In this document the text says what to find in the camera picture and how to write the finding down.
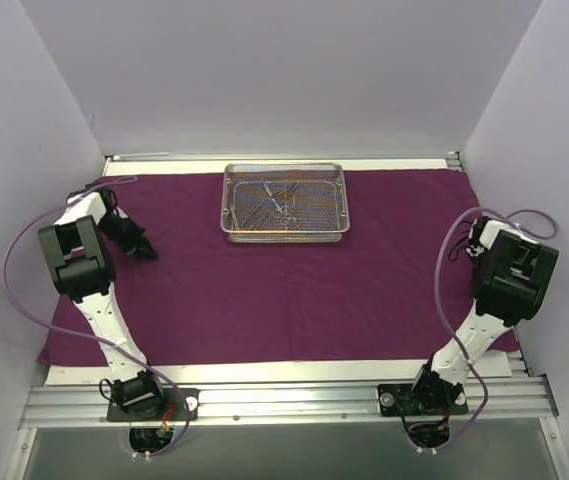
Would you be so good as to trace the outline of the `metal mesh instrument tray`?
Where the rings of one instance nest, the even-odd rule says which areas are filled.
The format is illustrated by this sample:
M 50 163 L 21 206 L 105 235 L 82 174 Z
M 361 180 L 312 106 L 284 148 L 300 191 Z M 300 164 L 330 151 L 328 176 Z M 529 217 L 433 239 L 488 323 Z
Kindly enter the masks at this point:
M 336 163 L 231 163 L 220 227 L 234 243 L 334 243 L 350 229 L 343 168 Z

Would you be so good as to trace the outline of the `purple cloth wrap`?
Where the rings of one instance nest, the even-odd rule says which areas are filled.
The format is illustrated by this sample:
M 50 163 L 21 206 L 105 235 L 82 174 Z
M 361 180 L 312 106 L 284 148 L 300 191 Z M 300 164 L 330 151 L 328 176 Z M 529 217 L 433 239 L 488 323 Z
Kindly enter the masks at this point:
M 349 171 L 351 226 L 336 243 L 236 244 L 219 174 L 147 175 L 115 192 L 155 261 L 112 248 L 118 304 L 154 365 L 425 359 L 470 310 L 466 257 L 436 267 L 446 231 L 477 204 L 468 177 Z

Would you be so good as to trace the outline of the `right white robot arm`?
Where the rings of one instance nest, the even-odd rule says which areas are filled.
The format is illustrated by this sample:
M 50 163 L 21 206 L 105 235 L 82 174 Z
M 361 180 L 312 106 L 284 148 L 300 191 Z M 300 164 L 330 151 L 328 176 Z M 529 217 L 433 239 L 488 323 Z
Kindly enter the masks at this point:
M 419 412 L 454 404 L 493 343 L 537 315 L 559 259 L 557 249 L 487 216 L 471 224 L 465 251 L 473 265 L 471 308 L 409 386 L 409 403 Z

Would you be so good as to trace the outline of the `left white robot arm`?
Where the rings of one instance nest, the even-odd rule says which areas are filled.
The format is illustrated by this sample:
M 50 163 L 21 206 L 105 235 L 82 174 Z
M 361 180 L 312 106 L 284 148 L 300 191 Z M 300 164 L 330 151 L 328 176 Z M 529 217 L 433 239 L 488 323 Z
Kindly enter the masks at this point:
M 115 264 L 105 244 L 110 240 L 126 255 L 156 260 L 145 229 L 119 207 L 110 187 L 93 183 L 68 196 L 62 216 L 41 228 L 38 240 L 55 289 L 98 338 L 110 369 L 100 385 L 109 387 L 110 402 L 143 419 L 158 417 L 166 395 L 119 308 Z

